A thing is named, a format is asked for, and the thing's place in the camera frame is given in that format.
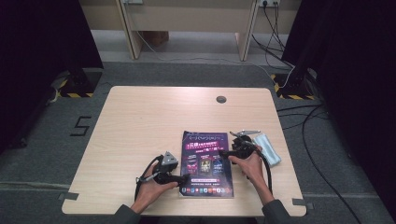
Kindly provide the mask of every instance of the black cable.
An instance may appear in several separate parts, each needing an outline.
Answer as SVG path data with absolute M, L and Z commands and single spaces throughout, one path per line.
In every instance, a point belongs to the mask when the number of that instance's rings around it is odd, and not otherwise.
M 254 35 L 251 35 L 251 36 L 253 37 L 254 41 L 256 41 L 256 43 L 259 45 L 259 47 L 260 47 L 261 49 L 265 48 L 265 49 L 271 49 L 271 50 L 276 50 L 276 51 L 283 52 L 283 50 L 281 50 L 281 49 L 267 48 L 264 44 L 260 43 L 260 42 L 256 39 L 256 37 L 255 37 Z
M 311 153 L 308 150 L 308 146 L 305 140 L 305 124 L 306 122 L 309 120 L 310 116 L 319 108 L 321 108 L 322 105 L 317 106 L 316 108 L 314 108 L 309 114 L 308 116 L 305 118 L 304 122 L 303 122 L 303 128 L 302 128 L 302 135 L 303 135 L 303 142 L 304 142 L 304 148 L 305 151 L 309 157 L 309 160 L 311 160 L 312 164 L 314 165 L 315 169 L 318 171 L 318 173 L 320 174 L 320 176 L 323 178 L 323 180 L 329 185 L 329 187 L 334 191 L 334 193 L 338 196 L 338 198 L 340 198 L 340 200 L 344 203 L 344 205 L 347 207 L 347 209 L 349 210 L 349 212 L 352 214 L 352 216 L 356 219 L 356 221 L 358 221 L 358 223 L 361 223 L 361 221 L 359 220 L 358 216 L 356 216 L 355 212 L 352 210 L 352 208 L 349 206 L 349 204 L 347 203 L 347 201 L 343 198 L 343 196 L 341 196 L 341 194 L 338 192 L 338 190 L 332 186 L 332 184 L 327 180 L 327 178 L 324 176 L 324 174 L 319 170 L 317 164 L 314 162 Z
M 163 157 L 163 155 L 154 158 L 154 160 L 152 160 L 150 162 L 150 164 L 148 165 L 148 167 L 146 168 L 145 172 L 143 172 L 143 174 L 136 179 L 136 190 L 134 191 L 134 200 L 135 201 L 136 201 L 137 194 L 139 193 L 140 186 L 142 185 L 142 180 L 145 179 L 146 172 L 149 170 L 149 168 L 152 165 L 152 163 L 154 163 L 155 161 L 159 161 L 161 159 L 161 157 Z
M 321 106 L 321 105 L 322 104 L 320 104 L 320 105 L 297 105 L 297 106 L 293 106 L 293 107 L 278 109 L 276 112 L 292 110 L 292 109 L 297 109 L 297 108 L 304 108 L 304 107 L 315 107 L 315 106 Z
M 320 112 L 320 113 L 318 113 L 316 115 L 313 115 L 312 117 L 313 118 L 318 118 L 318 119 L 329 119 L 329 118 L 323 118 L 323 117 L 319 116 L 320 114 L 324 114 L 324 113 L 326 113 L 326 112 L 325 111 Z M 278 117 L 281 118 L 281 117 L 288 117 L 288 116 L 294 116 L 294 115 L 308 116 L 307 114 L 293 113 L 293 114 L 279 115 Z
M 268 160 L 264 157 L 262 152 L 260 152 L 257 148 L 255 149 L 257 154 L 262 158 L 262 162 L 264 162 L 265 170 L 267 171 L 267 179 L 268 179 L 268 189 L 270 190 L 271 194 L 273 194 L 272 191 L 272 175 L 271 175 L 271 168 Z
M 322 117 L 319 117 L 319 116 L 318 116 L 319 114 L 322 114 L 322 113 L 325 113 L 325 112 L 320 112 L 320 113 L 318 113 L 318 114 L 316 114 L 316 115 L 311 115 L 311 118 L 310 118 L 310 119 L 313 119 L 313 118 L 326 119 L 326 118 L 322 118 Z M 282 130 L 283 130 L 283 131 L 285 131 L 285 130 L 287 130 L 287 129 L 291 129 L 291 128 L 294 128 L 294 127 L 300 126 L 300 125 L 302 125 L 303 123 L 304 123 L 304 122 L 301 122 L 301 123 L 298 123 L 298 124 L 292 125 L 292 126 L 290 126 L 290 127 L 283 128 Z
M 274 28 L 273 24 L 271 23 L 270 18 L 269 18 L 268 15 L 267 15 L 267 12 L 265 11 L 266 6 L 264 6 L 262 9 L 263 9 L 263 11 L 264 11 L 265 17 L 267 18 L 268 22 L 270 23 L 271 29 L 272 29 L 272 31 L 273 31 L 273 35 L 275 36 L 275 37 L 274 37 L 275 41 L 276 41 L 279 45 L 283 46 L 283 43 L 282 43 L 282 41 L 280 40 L 278 33 L 276 32 L 276 28 Z
M 276 30 L 276 36 L 277 36 L 277 39 L 279 40 L 279 42 L 278 42 L 279 46 L 283 50 L 285 48 L 285 46 L 283 45 L 282 40 L 279 37 L 279 31 L 277 30 L 277 20 L 279 18 L 279 4 L 277 2 L 274 2 L 274 5 L 275 5 L 275 30 Z
M 264 46 L 262 43 L 260 43 L 260 42 L 256 39 L 256 37 L 255 37 L 254 35 L 252 35 L 252 37 L 253 37 L 254 41 L 256 41 L 256 43 L 259 45 L 259 47 L 260 47 L 262 50 L 264 50 L 266 53 L 269 53 L 271 56 L 273 56 L 274 58 L 278 59 L 280 62 L 282 62 L 283 64 L 287 65 L 288 67 L 290 67 L 290 68 L 293 67 L 290 63 L 282 61 L 281 58 L 279 58 L 276 54 L 274 54 L 273 52 L 271 52 L 271 51 L 269 50 L 270 48 L 269 48 L 268 46 Z

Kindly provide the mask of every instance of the wall outlet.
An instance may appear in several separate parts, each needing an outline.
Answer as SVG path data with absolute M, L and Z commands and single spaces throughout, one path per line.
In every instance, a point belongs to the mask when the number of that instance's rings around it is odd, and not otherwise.
M 267 7 L 275 7 L 276 3 L 277 3 L 277 6 L 279 7 L 280 0 L 266 0 L 266 1 L 267 1 Z M 262 7 L 263 2 L 264 2 L 264 0 L 260 0 L 259 7 Z

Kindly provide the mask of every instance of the electrical cable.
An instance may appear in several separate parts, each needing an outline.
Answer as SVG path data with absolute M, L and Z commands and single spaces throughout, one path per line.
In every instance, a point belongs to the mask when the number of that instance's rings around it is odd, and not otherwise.
M 322 113 L 325 113 L 325 112 L 321 112 L 321 113 L 318 113 L 318 114 L 316 114 L 316 115 L 311 115 L 311 118 L 309 118 L 309 119 L 313 119 L 313 118 L 326 119 L 326 118 L 322 118 L 322 117 L 318 116 L 319 114 L 322 114 Z M 298 123 L 298 124 L 289 126 L 289 127 L 287 127 L 287 128 L 282 128 L 282 130 L 285 131 L 285 130 L 287 130 L 287 129 L 291 129 L 291 128 L 300 126 L 300 125 L 302 125 L 303 123 L 304 123 L 304 122 L 301 122 L 301 123 Z
M 288 81 L 289 81 L 289 77 L 290 77 L 291 73 L 293 72 L 294 68 L 295 68 L 295 67 L 291 68 L 291 70 L 290 70 L 289 73 L 288 73 L 288 76 L 286 77 L 285 84 L 283 84 L 283 86 L 281 86 L 281 87 L 279 87 L 279 88 L 284 88 L 284 87 L 286 87 L 286 85 L 288 84 Z
M 322 116 L 319 116 L 320 114 L 324 114 L 326 112 L 320 112 L 317 113 L 316 115 L 313 115 L 312 117 L 315 117 L 317 119 L 329 119 L 329 118 L 323 118 Z M 293 114 L 286 114 L 286 115 L 278 115 L 278 117 L 289 117 L 289 116 L 308 116 L 307 114 L 299 114 L 299 113 L 293 113 Z
M 267 172 L 268 189 L 270 190 L 271 194 L 273 194 L 273 191 L 272 191 L 272 175 L 271 175 L 270 164 L 268 163 L 268 160 L 264 157 L 264 155 L 262 154 L 262 152 L 258 148 L 256 148 L 255 151 L 262 158 L 262 162 L 264 162 L 265 170 Z
M 158 156 L 156 158 L 154 158 L 154 160 L 152 160 L 148 167 L 146 168 L 146 170 L 143 172 L 143 174 L 140 177 L 136 178 L 136 190 L 134 191 L 134 200 L 136 201 L 137 198 L 137 194 L 139 193 L 140 190 L 140 186 L 142 185 L 143 182 L 147 182 L 149 181 L 151 178 L 153 178 L 155 175 L 150 175 L 148 177 L 145 177 L 146 172 L 149 170 L 149 168 L 151 167 L 152 163 L 154 163 L 155 161 L 159 161 L 161 159 L 161 157 L 163 157 L 163 155 Z
M 282 41 L 279 38 L 279 34 L 276 32 L 276 28 L 271 23 L 271 20 L 268 17 L 267 12 L 265 11 L 266 8 L 267 8 L 267 4 L 266 4 L 266 1 L 264 1 L 264 5 L 263 5 L 262 9 L 264 11 L 264 16 L 267 18 L 267 20 L 268 20 L 268 22 L 269 22 L 269 24 L 271 26 L 271 30 L 273 31 L 273 35 L 275 36 L 274 40 L 279 44 L 279 46 L 282 46 L 283 48 L 285 48 L 285 46 L 283 45 Z
M 272 68 L 275 68 L 275 69 L 288 70 L 288 71 L 289 71 L 288 68 L 274 67 L 274 66 L 272 66 L 271 64 L 269 64 L 266 53 L 269 53 L 271 56 L 273 56 L 274 58 L 278 59 L 280 62 L 282 62 L 283 64 L 285 64 L 287 67 L 290 67 L 290 68 L 293 67 L 291 64 L 282 61 L 282 59 L 280 59 L 277 55 L 275 55 L 273 52 L 271 52 L 270 49 L 272 49 L 272 48 L 269 48 L 268 46 L 264 46 L 264 44 L 260 43 L 260 42 L 256 39 L 256 37 L 255 37 L 254 35 L 252 35 L 252 37 L 253 37 L 253 40 L 257 43 L 257 45 L 259 45 L 260 49 L 262 49 L 262 50 L 265 51 L 265 61 L 267 62 L 268 66 L 270 66 L 270 67 L 272 67 Z
M 306 122 L 309 120 L 309 118 L 311 117 L 311 115 L 319 108 L 321 108 L 322 105 L 317 106 L 316 108 L 314 108 L 309 114 L 308 116 L 306 116 L 304 122 L 303 122 L 303 128 L 302 128 L 302 135 L 303 135 L 303 142 L 304 142 L 304 148 L 305 151 L 309 157 L 309 160 L 311 160 L 312 164 L 314 165 L 315 169 L 318 171 L 319 175 L 323 178 L 323 180 L 329 185 L 329 187 L 334 191 L 334 193 L 338 196 L 338 198 L 340 198 L 340 200 L 344 203 L 344 205 L 347 207 L 347 209 L 349 210 L 349 212 L 352 214 L 352 216 L 356 219 L 356 221 L 358 223 L 361 223 L 361 221 L 359 220 L 358 216 L 355 214 L 355 212 L 352 210 L 352 208 L 349 206 L 349 204 L 347 203 L 347 201 L 343 198 L 343 196 L 341 196 L 341 194 L 338 192 L 338 190 L 329 182 L 329 180 L 327 180 L 327 178 L 325 177 L 325 175 L 319 170 L 317 164 L 315 163 L 314 159 L 312 158 L 312 155 L 310 153 L 310 151 L 308 150 L 308 146 L 305 140 L 305 124 Z
M 276 28 L 276 36 L 277 36 L 277 39 L 279 40 L 278 43 L 279 43 L 280 48 L 281 48 L 282 50 L 284 50 L 285 46 L 283 45 L 282 40 L 281 40 L 280 37 L 279 37 L 279 31 L 277 30 L 277 20 L 278 20 L 278 18 L 279 18 L 279 4 L 278 4 L 277 2 L 274 2 L 274 5 L 275 5 L 275 28 Z
M 297 108 L 316 107 L 316 106 L 322 106 L 322 104 L 319 104 L 319 105 L 297 105 L 297 106 L 293 106 L 293 107 L 278 109 L 276 112 L 292 110 L 292 109 L 297 109 Z
M 58 94 L 59 94 L 59 92 L 58 92 L 58 90 L 55 89 L 54 87 L 52 87 L 52 88 L 55 90 L 55 95 L 53 96 L 53 99 L 49 99 L 49 100 L 48 100 L 48 104 L 53 104 L 53 103 L 55 103 L 55 102 L 58 100 Z

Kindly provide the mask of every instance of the yellow and black tape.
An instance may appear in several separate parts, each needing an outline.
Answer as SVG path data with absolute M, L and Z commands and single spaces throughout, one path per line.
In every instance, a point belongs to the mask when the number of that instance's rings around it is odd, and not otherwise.
M 276 75 L 273 74 L 271 75 L 271 79 L 274 81 L 275 85 L 274 85 L 274 89 L 276 92 L 277 97 L 281 98 L 281 99 L 291 99 L 291 100 L 314 100 L 314 96 L 309 93 L 309 91 L 307 93 L 304 94 L 290 94 L 290 93 L 286 93 L 284 92 L 283 88 L 279 88 L 279 84 L 276 82 Z
M 73 90 L 67 85 L 68 79 L 65 79 L 58 89 L 58 97 L 69 97 L 69 98 L 81 98 L 81 97 L 92 97 L 93 92 L 84 92 L 84 90 Z

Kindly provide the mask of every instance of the person's right hand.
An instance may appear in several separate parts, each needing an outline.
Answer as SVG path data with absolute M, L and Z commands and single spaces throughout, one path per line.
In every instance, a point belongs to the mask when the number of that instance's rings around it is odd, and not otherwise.
M 260 158 L 256 151 L 254 151 L 248 158 L 244 160 L 241 160 L 235 156 L 229 156 L 228 160 L 238 164 L 242 169 L 242 173 L 248 177 L 253 185 L 264 181 L 262 174 L 262 158 Z
M 274 200 L 274 196 L 268 189 L 265 183 L 264 176 L 262 174 L 262 158 L 254 151 L 248 158 L 241 160 L 235 156 L 229 156 L 228 160 L 236 163 L 241 167 L 242 173 L 248 177 L 250 182 L 259 194 L 262 205 Z

